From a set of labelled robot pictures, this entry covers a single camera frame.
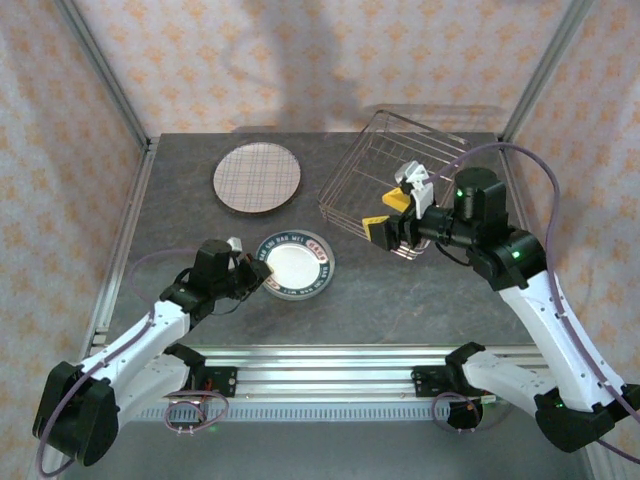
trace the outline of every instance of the patterned backdrop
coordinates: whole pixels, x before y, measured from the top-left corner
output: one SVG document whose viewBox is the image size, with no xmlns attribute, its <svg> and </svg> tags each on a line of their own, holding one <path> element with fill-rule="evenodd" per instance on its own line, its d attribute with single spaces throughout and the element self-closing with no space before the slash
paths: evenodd
<svg viewBox="0 0 640 480">
<path fill-rule="evenodd" d="M 569 0 L 80 0 L 149 134 L 501 130 Z"/>
<path fill-rule="evenodd" d="M 517 137 L 550 162 L 562 187 L 563 287 L 603 355 L 632 383 L 640 383 L 638 25 L 636 0 L 595 2 Z M 527 210 L 542 235 L 551 186 L 530 163 L 521 164 Z M 612 443 L 640 456 L 640 426 L 622 423 Z M 629 478 L 640 478 L 640 467 L 635 473 Z"/>
<path fill-rule="evenodd" d="M 48 371 L 78 358 L 137 146 L 53 2 L 0 2 L 0 478 L 24 479 Z"/>
</svg>

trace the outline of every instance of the black bracket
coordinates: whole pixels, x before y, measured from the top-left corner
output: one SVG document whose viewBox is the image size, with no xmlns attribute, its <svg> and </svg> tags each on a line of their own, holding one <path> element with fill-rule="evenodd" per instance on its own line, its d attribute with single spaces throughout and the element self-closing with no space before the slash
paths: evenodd
<svg viewBox="0 0 640 480">
<path fill-rule="evenodd" d="M 236 396 L 238 369 L 236 367 L 199 367 L 191 370 L 195 390 L 218 392 L 227 398 Z"/>
<path fill-rule="evenodd" d="M 82 377 L 82 365 L 60 362 L 47 377 L 33 435 L 41 438 L 53 411 Z M 118 435 L 115 392 L 108 380 L 89 379 L 56 420 L 47 443 L 88 467 L 100 460 Z"/>
<path fill-rule="evenodd" d="M 229 269 L 229 262 L 234 268 Z M 198 250 L 193 267 L 178 274 L 160 295 L 189 314 L 190 329 L 213 313 L 216 301 L 230 298 L 242 302 L 271 275 L 269 266 L 240 253 L 222 240 L 207 240 Z"/>
<path fill-rule="evenodd" d="M 640 385 L 622 387 L 622 397 L 634 410 L 640 409 Z M 536 422 L 547 440 L 563 452 L 571 453 L 595 442 L 615 427 L 616 422 L 629 416 L 617 400 L 606 407 L 599 403 L 592 412 L 578 412 L 564 405 L 557 388 L 544 395 L 536 395 Z"/>
<path fill-rule="evenodd" d="M 445 365 L 417 366 L 411 372 L 416 397 L 435 397 L 444 392 L 455 392 L 467 397 L 484 395 L 485 391 L 472 387 L 462 371 L 469 357 L 485 350 L 482 345 L 469 342 L 445 357 Z"/>
<path fill-rule="evenodd" d="M 185 389 L 208 390 L 227 398 L 235 397 L 238 384 L 237 367 L 206 366 L 203 355 L 180 343 L 167 347 L 164 353 L 179 358 L 189 367 L 189 380 Z"/>
</svg>

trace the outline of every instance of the gray table surface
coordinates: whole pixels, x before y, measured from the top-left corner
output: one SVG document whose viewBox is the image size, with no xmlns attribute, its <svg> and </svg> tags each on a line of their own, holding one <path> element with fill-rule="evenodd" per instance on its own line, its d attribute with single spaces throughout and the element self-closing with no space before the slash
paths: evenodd
<svg viewBox="0 0 640 480">
<path fill-rule="evenodd" d="M 583 451 L 553 447 L 514 410 L 490 432 L 457 435 L 432 422 L 232 423 L 178 437 L 132 422 L 94 466 L 67 480 L 590 480 Z"/>
<path fill-rule="evenodd" d="M 472 145 L 491 134 L 463 134 Z M 129 252 L 126 274 L 141 257 L 163 249 L 193 248 L 206 239 L 240 237 L 254 252 L 267 236 L 304 229 L 324 237 L 336 258 L 335 275 L 320 295 L 300 302 L 275 298 L 264 289 L 233 314 L 209 317 L 184 340 L 188 345 L 295 344 L 527 344 L 531 339 L 515 316 L 471 269 L 441 256 L 435 248 L 410 262 L 326 222 L 317 194 L 332 168 L 355 139 L 331 134 L 169 134 L 162 135 Z M 278 143 L 291 150 L 302 169 L 295 199 L 266 216 L 230 212 L 215 199 L 211 171 L 238 145 Z M 504 178 L 497 154 L 480 155 L 474 165 Z M 517 224 L 513 203 L 509 210 Z M 193 256 L 145 264 L 137 282 L 157 295 Z M 148 310 L 127 282 L 118 294 L 108 340 L 121 335 Z M 222 301 L 219 311 L 232 306 Z"/>
</svg>

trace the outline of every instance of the metal post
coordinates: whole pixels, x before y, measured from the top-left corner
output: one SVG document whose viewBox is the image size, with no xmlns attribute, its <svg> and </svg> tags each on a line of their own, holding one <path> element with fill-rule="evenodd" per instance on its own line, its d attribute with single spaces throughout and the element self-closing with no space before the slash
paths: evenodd
<svg viewBox="0 0 640 480">
<path fill-rule="evenodd" d="M 124 94 L 118 79 L 115 77 L 106 58 L 100 51 L 76 3 L 73 0 L 55 0 L 55 4 L 78 40 L 82 51 L 91 62 L 93 69 L 98 74 L 98 77 L 100 77 L 100 80 L 102 80 L 111 100 L 113 100 L 116 108 L 123 116 L 131 135 L 141 149 L 146 149 L 149 144 L 149 138 L 133 110 L 131 103 Z"/>
<path fill-rule="evenodd" d="M 593 0 L 573 0 L 569 5 L 556 33 L 551 39 L 551 43 L 549 43 L 542 55 L 527 88 L 525 88 L 511 118 L 507 122 L 507 126 L 502 134 L 499 135 L 501 141 L 512 142 L 514 140 L 592 3 Z"/>
</svg>

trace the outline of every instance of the black cable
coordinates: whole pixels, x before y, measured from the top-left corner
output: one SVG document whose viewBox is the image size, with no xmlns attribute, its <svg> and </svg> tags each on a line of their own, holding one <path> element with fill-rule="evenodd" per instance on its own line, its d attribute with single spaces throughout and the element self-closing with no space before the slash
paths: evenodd
<svg viewBox="0 0 640 480">
<path fill-rule="evenodd" d="M 191 267 L 185 268 L 178 275 L 176 275 L 176 278 L 173 281 L 173 283 L 182 283 L 182 280 L 184 280 L 184 277 L 186 277 L 187 274 L 191 273 L 191 270 L 192 270 Z"/>
<path fill-rule="evenodd" d="M 251 294 L 247 293 L 244 297 L 242 297 L 240 300 L 238 300 L 238 303 L 236 303 L 235 306 L 233 308 L 231 308 L 230 310 L 227 310 L 226 312 L 221 312 L 221 313 L 213 312 L 211 315 L 222 316 L 222 315 L 229 315 L 230 313 L 235 312 L 238 309 L 238 307 L 240 306 L 240 304 L 242 302 L 244 302 L 247 298 L 249 298 L 249 295 L 251 295 Z"/>
<path fill-rule="evenodd" d="M 471 262 L 463 262 L 462 260 L 458 260 L 456 257 L 454 257 L 453 255 L 451 255 L 449 252 L 447 252 L 444 247 L 442 245 L 440 245 L 438 242 L 433 242 L 436 244 L 436 248 L 438 249 L 438 251 L 443 254 L 445 257 L 447 257 L 449 260 L 453 260 L 454 262 L 456 262 L 458 265 L 462 265 L 463 267 L 470 267 L 471 266 Z"/>
<path fill-rule="evenodd" d="M 471 407 L 471 409 L 473 410 L 473 413 L 476 417 L 476 420 L 478 422 L 478 426 L 475 428 L 469 428 L 469 429 L 462 429 L 462 428 L 458 428 L 455 429 L 451 426 L 447 426 L 445 427 L 444 425 L 440 424 L 440 421 L 438 420 L 438 417 L 436 416 L 436 404 L 442 400 L 443 398 L 449 398 L 449 399 L 453 399 L 455 398 L 456 400 L 460 401 L 462 400 L 464 402 L 465 406 L 469 406 Z M 451 408 L 451 406 L 449 407 L 451 410 L 459 408 L 459 406 L 455 406 L 453 408 Z M 433 423 L 436 425 L 436 427 L 438 427 L 441 430 L 444 430 L 445 432 L 450 432 L 450 433 L 474 433 L 474 432 L 483 432 L 483 431 L 487 431 L 497 425 L 499 425 L 500 423 L 502 423 L 504 421 L 505 418 L 507 418 L 511 412 L 514 410 L 514 406 L 513 405 L 509 405 L 504 412 L 502 412 L 502 414 L 498 417 L 497 420 L 495 420 L 491 425 L 487 425 L 485 426 L 480 426 L 480 415 L 478 413 L 478 409 L 475 405 L 475 403 L 473 402 L 473 400 L 471 400 L 469 397 L 466 397 L 465 395 L 460 395 L 459 393 L 455 393 L 455 392 L 444 392 L 441 393 L 440 395 L 436 396 L 432 403 L 431 403 L 431 417 L 433 418 Z"/>
</svg>

